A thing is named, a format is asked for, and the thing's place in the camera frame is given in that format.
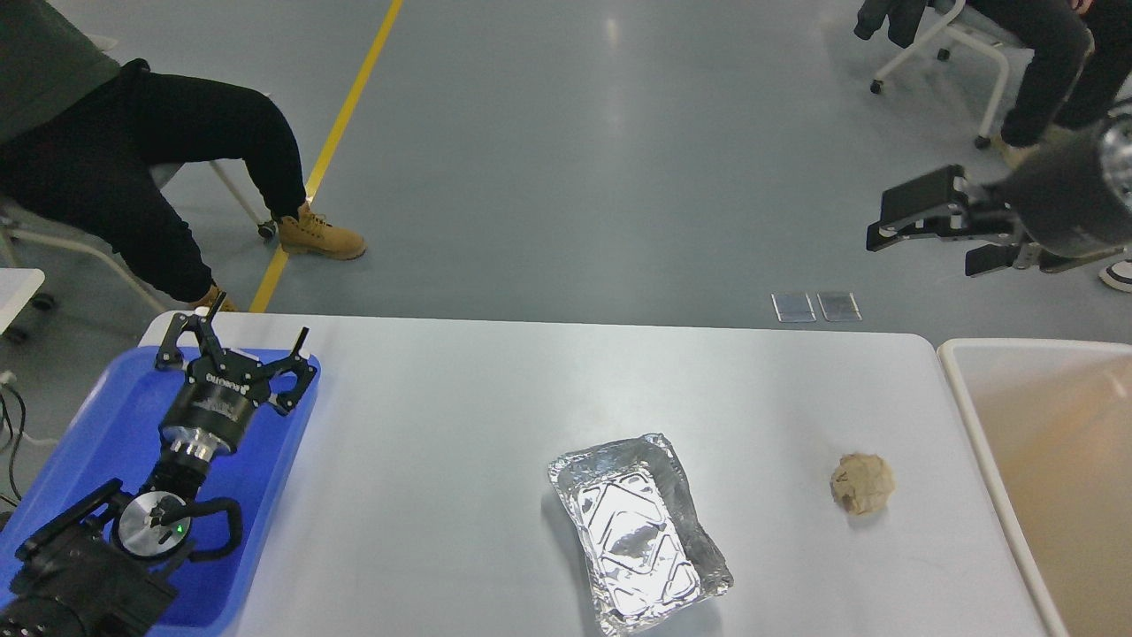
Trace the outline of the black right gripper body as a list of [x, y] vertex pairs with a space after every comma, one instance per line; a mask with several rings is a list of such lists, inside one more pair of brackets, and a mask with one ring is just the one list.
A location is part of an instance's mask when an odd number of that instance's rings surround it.
[[1079, 266], [1120, 253], [1131, 241], [1129, 117], [1112, 114], [990, 186], [1038, 246], [1040, 266]]

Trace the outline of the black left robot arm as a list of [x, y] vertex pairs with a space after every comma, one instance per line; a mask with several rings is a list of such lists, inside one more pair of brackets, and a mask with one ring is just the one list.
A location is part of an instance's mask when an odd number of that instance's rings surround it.
[[218, 636], [247, 595], [319, 363], [177, 313], [108, 367], [3, 531], [5, 636]]

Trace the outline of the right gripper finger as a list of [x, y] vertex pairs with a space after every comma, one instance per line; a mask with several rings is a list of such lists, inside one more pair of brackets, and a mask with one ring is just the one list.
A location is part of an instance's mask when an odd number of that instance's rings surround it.
[[1040, 272], [1058, 273], [1075, 267], [1075, 259], [1060, 257], [1035, 242], [1013, 246], [988, 243], [968, 251], [964, 257], [966, 277], [980, 277], [1003, 269], [1026, 270], [1032, 266], [1038, 266]]
[[1013, 242], [1013, 212], [995, 186], [977, 184], [961, 165], [921, 174], [881, 196], [880, 219], [867, 226], [866, 250], [910, 239]]

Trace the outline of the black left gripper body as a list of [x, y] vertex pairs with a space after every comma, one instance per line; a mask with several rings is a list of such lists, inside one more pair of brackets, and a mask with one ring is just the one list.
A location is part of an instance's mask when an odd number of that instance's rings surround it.
[[170, 451], [213, 459], [238, 451], [271, 380], [258, 375], [257, 358], [216, 363], [199, 358], [185, 365], [186, 380], [158, 423], [158, 439]]

